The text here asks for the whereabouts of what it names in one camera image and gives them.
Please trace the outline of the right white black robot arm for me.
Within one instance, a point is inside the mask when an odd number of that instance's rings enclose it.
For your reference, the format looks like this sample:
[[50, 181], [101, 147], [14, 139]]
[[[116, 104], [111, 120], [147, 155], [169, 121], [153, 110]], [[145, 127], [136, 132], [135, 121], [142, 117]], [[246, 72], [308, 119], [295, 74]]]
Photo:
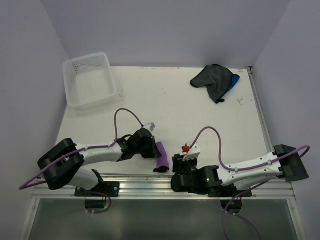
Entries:
[[171, 189], [217, 198], [231, 198], [243, 193], [252, 196], [252, 187], [275, 179], [286, 182], [309, 178], [298, 149], [287, 145], [276, 145], [272, 152], [262, 157], [223, 167], [208, 165], [198, 168], [200, 148], [183, 147], [186, 154], [175, 154], [172, 158], [173, 177]]

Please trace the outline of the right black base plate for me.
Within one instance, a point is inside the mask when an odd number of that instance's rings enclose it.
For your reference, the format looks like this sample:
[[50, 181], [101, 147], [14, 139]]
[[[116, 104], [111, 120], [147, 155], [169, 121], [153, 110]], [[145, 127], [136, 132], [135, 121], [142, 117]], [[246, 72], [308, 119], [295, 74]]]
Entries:
[[252, 197], [251, 190], [237, 190], [233, 185], [214, 188], [208, 193], [208, 196], [214, 198], [233, 198], [239, 194], [241, 194], [241, 197]]

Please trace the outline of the aluminium mounting rail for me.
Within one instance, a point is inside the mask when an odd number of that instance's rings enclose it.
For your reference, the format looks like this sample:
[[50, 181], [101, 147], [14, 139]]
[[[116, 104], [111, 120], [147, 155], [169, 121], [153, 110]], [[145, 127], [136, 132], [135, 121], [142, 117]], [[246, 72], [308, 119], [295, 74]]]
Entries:
[[[119, 200], [206, 200], [207, 195], [187, 192], [174, 192], [171, 189], [169, 176], [130, 176], [104, 175], [103, 179], [119, 183]], [[33, 190], [33, 199], [74, 199], [76, 188], [65, 186], [58, 190], [50, 190], [39, 185]], [[252, 191], [249, 200], [294, 200], [295, 194], [290, 183], [281, 179], [271, 180]]]

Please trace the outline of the purple towel black trim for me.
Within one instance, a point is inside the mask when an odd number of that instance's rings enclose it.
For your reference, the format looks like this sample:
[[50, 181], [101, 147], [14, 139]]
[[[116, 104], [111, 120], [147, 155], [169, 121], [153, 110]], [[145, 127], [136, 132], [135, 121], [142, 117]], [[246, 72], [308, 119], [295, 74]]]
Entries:
[[162, 142], [157, 142], [156, 147], [161, 154], [157, 158], [156, 168], [153, 170], [154, 173], [167, 173], [170, 170], [168, 155]]

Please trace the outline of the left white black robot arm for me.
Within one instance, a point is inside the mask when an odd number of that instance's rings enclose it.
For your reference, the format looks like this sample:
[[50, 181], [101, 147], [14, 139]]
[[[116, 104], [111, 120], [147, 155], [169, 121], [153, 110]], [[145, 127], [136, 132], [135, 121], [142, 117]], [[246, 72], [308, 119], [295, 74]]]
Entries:
[[42, 156], [37, 165], [50, 190], [69, 185], [96, 197], [108, 192], [106, 184], [97, 170], [83, 167], [102, 162], [123, 162], [136, 155], [144, 159], [160, 159], [164, 157], [165, 149], [161, 142], [156, 142], [151, 130], [142, 127], [133, 135], [117, 138], [107, 145], [76, 144], [66, 138]]

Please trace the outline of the blue towel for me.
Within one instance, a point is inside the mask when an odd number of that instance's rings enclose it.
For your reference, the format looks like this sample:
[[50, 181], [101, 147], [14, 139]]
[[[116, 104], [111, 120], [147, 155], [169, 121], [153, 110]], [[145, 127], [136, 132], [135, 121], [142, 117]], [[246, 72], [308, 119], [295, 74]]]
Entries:
[[235, 85], [239, 82], [239, 80], [240, 80], [240, 76], [239, 75], [237, 75], [237, 74], [233, 74], [232, 75], [232, 77], [231, 77], [231, 85], [230, 85], [230, 87], [228, 89], [228, 92], [231, 91], [235, 87]]

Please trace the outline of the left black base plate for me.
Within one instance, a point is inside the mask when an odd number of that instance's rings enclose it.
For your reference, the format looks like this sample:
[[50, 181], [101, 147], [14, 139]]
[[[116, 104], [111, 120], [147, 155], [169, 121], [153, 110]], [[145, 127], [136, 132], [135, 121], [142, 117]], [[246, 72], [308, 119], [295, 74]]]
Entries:
[[108, 195], [111, 198], [116, 198], [119, 196], [119, 192], [120, 183], [118, 181], [104, 181], [90, 190], [77, 187], [74, 195], [76, 197], [105, 197]]

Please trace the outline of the white plastic basket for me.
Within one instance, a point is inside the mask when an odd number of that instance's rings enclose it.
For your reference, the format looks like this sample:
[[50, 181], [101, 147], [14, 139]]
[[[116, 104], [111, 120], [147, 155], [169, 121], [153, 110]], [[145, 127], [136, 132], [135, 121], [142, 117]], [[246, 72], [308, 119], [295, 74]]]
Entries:
[[117, 99], [118, 83], [103, 52], [67, 60], [62, 72], [66, 101], [71, 108], [87, 110]]

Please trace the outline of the aluminium table edge rail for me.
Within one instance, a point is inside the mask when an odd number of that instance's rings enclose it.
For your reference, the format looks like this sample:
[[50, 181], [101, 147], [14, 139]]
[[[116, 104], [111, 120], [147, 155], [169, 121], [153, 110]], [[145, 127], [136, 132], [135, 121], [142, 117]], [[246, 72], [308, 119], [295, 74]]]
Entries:
[[244, 164], [242, 166], [247, 169], [244, 174], [254, 181], [258, 178], [261, 182], [279, 179], [283, 173], [279, 171], [280, 163], [278, 161], [272, 162], [277, 156], [273, 154], [274, 148], [268, 133], [252, 70], [247, 67], [246, 71], [252, 92], [248, 105], [254, 107], [254, 113], [251, 115], [253, 123], [249, 126], [248, 146], [245, 150]]

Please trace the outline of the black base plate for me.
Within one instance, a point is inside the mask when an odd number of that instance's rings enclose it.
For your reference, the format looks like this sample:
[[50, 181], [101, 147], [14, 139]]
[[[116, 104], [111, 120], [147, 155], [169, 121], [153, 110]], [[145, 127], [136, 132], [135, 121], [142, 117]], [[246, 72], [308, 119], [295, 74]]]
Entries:
[[77, 187], [74, 195], [76, 197], [105, 197], [108, 195], [111, 198], [116, 198], [119, 196], [119, 192], [120, 183], [118, 181], [104, 181], [90, 190]]
[[233, 185], [214, 188], [208, 193], [208, 196], [214, 198], [233, 198], [239, 194], [241, 194], [241, 197], [252, 197], [251, 190], [237, 190]]

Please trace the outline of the grey towel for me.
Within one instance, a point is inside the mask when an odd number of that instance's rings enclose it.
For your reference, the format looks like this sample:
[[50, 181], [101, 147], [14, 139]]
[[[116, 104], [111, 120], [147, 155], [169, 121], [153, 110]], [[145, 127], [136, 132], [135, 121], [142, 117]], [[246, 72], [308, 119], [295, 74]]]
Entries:
[[190, 85], [194, 88], [206, 88], [209, 98], [219, 104], [225, 101], [224, 96], [229, 92], [233, 75], [235, 74], [224, 66], [207, 65], [190, 81]]

